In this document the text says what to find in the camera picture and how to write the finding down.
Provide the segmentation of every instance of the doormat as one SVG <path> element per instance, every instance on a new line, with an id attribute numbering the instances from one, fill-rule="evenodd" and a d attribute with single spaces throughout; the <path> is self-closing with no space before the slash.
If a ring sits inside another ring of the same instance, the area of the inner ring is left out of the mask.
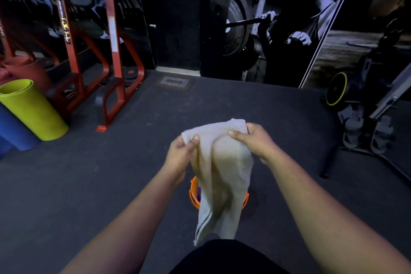
<path id="1" fill-rule="evenodd" d="M 164 74 L 157 82 L 157 86 L 167 89 L 188 91 L 194 83 L 194 78 L 180 74 Z"/>

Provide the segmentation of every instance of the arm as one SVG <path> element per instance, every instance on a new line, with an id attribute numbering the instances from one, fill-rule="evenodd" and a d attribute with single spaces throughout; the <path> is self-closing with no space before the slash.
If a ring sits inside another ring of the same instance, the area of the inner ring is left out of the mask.
<path id="1" fill-rule="evenodd" d="M 171 195 L 182 182 L 198 143 L 198 137 L 187 145 L 181 136 L 175 139 L 157 175 L 61 273 L 125 274 L 140 271 Z"/>
<path id="2" fill-rule="evenodd" d="M 411 273 L 411 263 L 283 152 L 255 124 L 234 132 L 267 164 L 312 256 L 327 273 Z"/>

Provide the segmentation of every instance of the wet towel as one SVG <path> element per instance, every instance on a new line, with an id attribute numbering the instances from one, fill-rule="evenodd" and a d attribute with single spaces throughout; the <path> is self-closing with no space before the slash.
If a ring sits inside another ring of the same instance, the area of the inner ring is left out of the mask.
<path id="1" fill-rule="evenodd" d="M 248 133 L 243 119 L 205 125 L 182 133 L 185 143 L 195 135 L 200 136 L 200 145 L 192 160 L 201 188 L 196 246 L 208 233 L 216 233 L 222 239 L 234 239 L 237 231 L 254 161 L 247 147 L 228 135 L 230 130 Z"/>

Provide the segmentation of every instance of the person's right arm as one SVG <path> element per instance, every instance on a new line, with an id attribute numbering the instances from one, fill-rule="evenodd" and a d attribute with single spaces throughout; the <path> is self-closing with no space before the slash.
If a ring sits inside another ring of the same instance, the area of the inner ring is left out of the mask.
<path id="1" fill-rule="evenodd" d="M 411 273 L 411 263 L 388 241 L 327 193 L 260 125 L 235 131 L 273 173 L 301 235 L 326 273 Z"/>

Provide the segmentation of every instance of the person's left arm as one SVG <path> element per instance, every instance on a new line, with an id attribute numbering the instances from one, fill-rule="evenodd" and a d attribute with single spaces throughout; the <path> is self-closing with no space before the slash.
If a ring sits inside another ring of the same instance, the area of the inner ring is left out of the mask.
<path id="1" fill-rule="evenodd" d="M 157 175 L 104 230 L 63 269 L 62 274 L 139 272 L 174 189 L 182 182 L 199 138 L 175 139 Z"/>

